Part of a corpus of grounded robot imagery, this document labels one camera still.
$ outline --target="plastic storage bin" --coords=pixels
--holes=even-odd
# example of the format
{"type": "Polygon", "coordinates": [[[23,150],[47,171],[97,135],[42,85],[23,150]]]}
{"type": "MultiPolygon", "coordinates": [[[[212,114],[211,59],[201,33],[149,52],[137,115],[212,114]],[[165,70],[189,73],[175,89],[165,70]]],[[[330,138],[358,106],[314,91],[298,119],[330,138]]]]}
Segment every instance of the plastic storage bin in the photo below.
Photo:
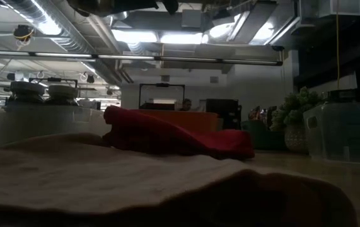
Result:
{"type": "Polygon", "coordinates": [[[90,108],[46,105],[0,107],[0,146],[35,136],[90,132],[103,136],[110,131],[104,112],[90,108]]]}
{"type": "Polygon", "coordinates": [[[360,103],[329,103],[304,113],[310,156],[360,163],[360,103]]]}

